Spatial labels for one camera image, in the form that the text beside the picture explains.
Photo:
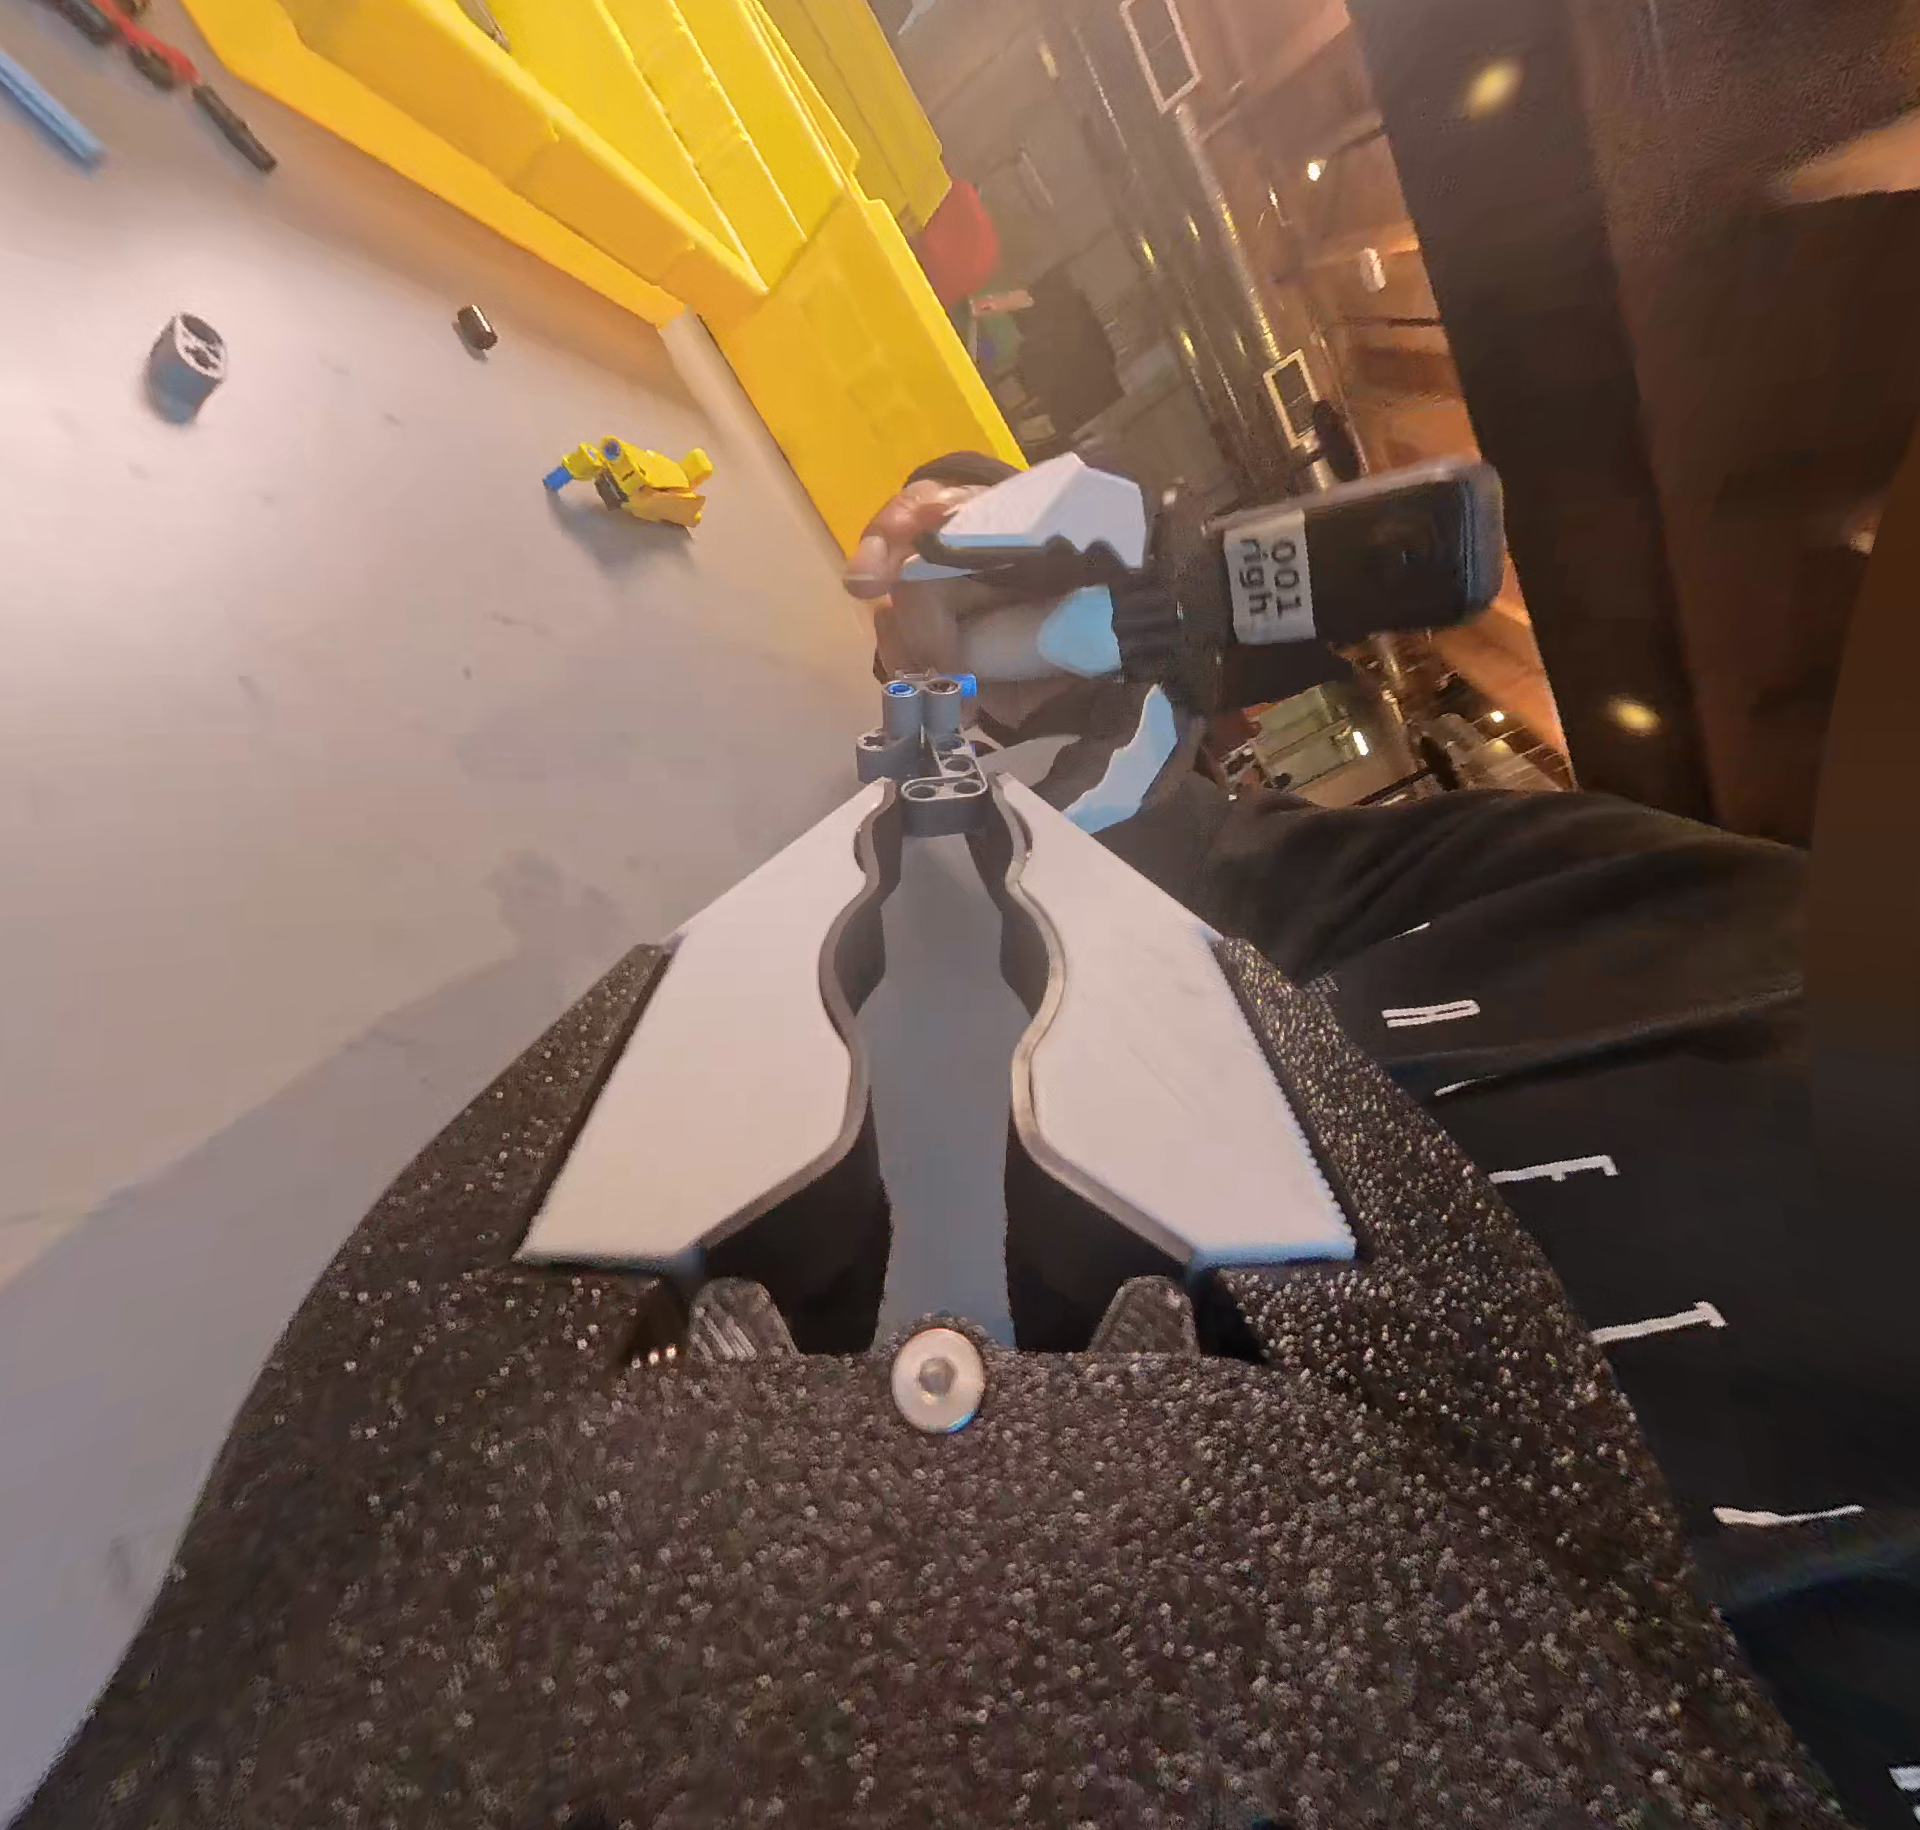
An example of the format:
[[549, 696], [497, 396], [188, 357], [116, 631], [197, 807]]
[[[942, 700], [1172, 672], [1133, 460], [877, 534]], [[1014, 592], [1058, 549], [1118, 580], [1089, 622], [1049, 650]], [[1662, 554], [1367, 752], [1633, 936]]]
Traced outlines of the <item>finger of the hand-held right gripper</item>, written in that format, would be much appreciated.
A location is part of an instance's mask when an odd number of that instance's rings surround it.
[[1083, 723], [1049, 765], [1049, 807], [1086, 833], [1116, 828], [1188, 774], [1198, 716], [1161, 684], [1110, 677], [1091, 687]]
[[1025, 730], [989, 749], [988, 777], [1027, 787], [1040, 800], [1080, 800], [1106, 774], [1116, 737], [1094, 730]]

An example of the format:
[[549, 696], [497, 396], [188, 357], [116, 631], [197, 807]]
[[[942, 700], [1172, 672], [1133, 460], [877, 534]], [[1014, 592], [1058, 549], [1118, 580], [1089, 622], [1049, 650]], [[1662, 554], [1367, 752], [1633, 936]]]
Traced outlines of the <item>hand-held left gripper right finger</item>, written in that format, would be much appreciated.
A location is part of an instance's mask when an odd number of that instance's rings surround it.
[[1029, 1281], [1352, 1263], [1357, 1235], [1227, 978], [1224, 938], [1001, 777], [972, 860], [1027, 1011], [1004, 1240]]

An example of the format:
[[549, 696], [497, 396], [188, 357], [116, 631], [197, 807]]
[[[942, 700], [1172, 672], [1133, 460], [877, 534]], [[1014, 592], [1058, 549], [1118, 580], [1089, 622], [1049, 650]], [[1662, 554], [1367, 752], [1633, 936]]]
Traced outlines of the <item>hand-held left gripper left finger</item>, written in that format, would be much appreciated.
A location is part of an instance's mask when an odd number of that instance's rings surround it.
[[518, 1263], [882, 1292], [893, 1214], [857, 1018], [898, 881], [899, 793], [877, 782], [678, 927]]

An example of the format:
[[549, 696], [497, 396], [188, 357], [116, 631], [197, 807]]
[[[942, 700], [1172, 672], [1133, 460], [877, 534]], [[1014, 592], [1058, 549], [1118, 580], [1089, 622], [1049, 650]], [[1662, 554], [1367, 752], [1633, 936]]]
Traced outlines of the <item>grey brick beam assembly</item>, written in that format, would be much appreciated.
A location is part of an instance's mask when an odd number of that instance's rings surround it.
[[881, 685], [877, 730], [857, 740], [863, 785], [891, 782], [916, 838], [966, 835], [989, 810], [989, 780], [970, 737], [972, 674], [896, 674]]

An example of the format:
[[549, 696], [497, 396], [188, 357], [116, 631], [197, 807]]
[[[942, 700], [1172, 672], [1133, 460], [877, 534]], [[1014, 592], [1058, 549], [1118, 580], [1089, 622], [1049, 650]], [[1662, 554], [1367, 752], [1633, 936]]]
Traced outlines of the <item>person's right forearm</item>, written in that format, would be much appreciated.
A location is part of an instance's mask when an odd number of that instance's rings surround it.
[[1198, 913], [1370, 1050], [1593, 1047], [1802, 991], [1807, 857], [1597, 793], [1237, 807]]

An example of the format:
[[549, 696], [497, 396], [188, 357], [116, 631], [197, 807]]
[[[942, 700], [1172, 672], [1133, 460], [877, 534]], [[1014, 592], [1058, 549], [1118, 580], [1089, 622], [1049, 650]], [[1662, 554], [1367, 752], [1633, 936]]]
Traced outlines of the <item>grey desk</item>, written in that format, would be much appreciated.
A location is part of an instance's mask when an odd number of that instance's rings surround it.
[[[851, 787], [871, 633], [716, 342], [212, 66], [5, 52], [5, 1818], [341, 1240], [639, 943]], [[480, 306], [498, 342], [451, 328]], [[226, 342], [191, 422], [143, 366]], [[696, 527], [539, 480], [705, 450]]]

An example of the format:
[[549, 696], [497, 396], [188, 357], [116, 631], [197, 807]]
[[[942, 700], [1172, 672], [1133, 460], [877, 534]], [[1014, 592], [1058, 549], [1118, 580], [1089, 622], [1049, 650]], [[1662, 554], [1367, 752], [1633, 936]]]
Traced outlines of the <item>person's right hand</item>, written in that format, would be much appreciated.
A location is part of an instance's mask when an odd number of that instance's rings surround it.
[[974, 674], [978, 699], [988, 699], [1040, 677], [1031, 643], [1014, 630], [988, 630], [986, 651], [977, 651], [972, 616], [1007, 613], [1014, 606], [1008, 592], [966, 577], [903, 578], [903, 565], [922, 552], [923, 537], [938, 534], [974, 492], [1015, 474], [1012, 465], [974, 450], [938, 455], [920, 465], [862, 530], [841, 585], [868, 606], [873, 678]]

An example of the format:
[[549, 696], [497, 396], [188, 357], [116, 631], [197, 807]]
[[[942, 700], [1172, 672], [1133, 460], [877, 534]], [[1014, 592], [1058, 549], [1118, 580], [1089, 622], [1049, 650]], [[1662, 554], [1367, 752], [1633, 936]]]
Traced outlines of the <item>yellow storage bin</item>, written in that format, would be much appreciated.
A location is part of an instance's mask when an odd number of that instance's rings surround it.
[[765, 299], [601, 0], [179, 3], [241, 84], [640, 321]]
[[908, 475], [1020, 446], [923, 267], [953, 179], [865, 0], [675, 0], [768, 203], [726, 206], [765, 295], [702, 321], [839, 551]]

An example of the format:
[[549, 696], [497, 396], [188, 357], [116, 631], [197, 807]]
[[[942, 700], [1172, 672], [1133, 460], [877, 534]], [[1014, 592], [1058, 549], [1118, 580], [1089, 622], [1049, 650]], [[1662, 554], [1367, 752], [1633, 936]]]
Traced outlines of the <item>yellow brick assembly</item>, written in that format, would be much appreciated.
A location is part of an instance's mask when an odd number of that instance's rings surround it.
[[705, 450], [670, 457], [642, 450], [616, 434], [578, 443], [539, 480], [560, 494], [572, 483], [588, 483], [605, 507], [650, 525], [692, 530], [705, 512], [705, 486], [713, 465]]

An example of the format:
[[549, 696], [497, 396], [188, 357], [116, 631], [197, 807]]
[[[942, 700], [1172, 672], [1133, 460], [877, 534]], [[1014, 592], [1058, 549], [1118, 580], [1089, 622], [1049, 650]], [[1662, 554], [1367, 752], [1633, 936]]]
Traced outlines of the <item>red storage bin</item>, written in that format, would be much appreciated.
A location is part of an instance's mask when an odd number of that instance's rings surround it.
[[946, 310], [986, 290], [1001, 264], [1001, 238], [988, 206], [966, 179], [953, 179], [914, 236], [914, 254]]

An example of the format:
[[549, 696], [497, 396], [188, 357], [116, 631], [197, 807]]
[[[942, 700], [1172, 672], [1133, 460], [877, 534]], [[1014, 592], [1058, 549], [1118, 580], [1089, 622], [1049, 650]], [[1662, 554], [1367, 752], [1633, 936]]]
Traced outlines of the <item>black printed sweatshirt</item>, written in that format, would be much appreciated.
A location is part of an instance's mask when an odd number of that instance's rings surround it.
[[1703, 1598], [1861, 1826], [1915, 1826], [1915, 1217], [1815, 1160], [1799, 978], [1730, 929], [1428, 918], [1286, 962], [1550, 1258]]

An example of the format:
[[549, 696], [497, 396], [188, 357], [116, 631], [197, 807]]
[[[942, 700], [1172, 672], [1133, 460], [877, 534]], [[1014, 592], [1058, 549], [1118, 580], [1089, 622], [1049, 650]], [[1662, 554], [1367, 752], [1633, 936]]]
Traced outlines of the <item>light grey axle connector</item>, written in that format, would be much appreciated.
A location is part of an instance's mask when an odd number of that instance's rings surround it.
[[143, 385], [156, 414], [168, 422], [191, 422], [226, 380], [226, 342], [204, 317], [174, 312], [156, 332]]

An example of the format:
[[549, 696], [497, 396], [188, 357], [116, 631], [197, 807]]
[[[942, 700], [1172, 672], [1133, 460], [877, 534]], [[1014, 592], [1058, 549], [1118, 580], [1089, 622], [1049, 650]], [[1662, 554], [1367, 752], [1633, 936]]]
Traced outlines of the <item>blue brick axle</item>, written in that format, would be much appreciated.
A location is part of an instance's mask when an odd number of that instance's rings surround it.
[[0, 76], [5, 103], [43, 140], [86, 171], [102, 167], [107, 150], [99, 134], [5, 50]]

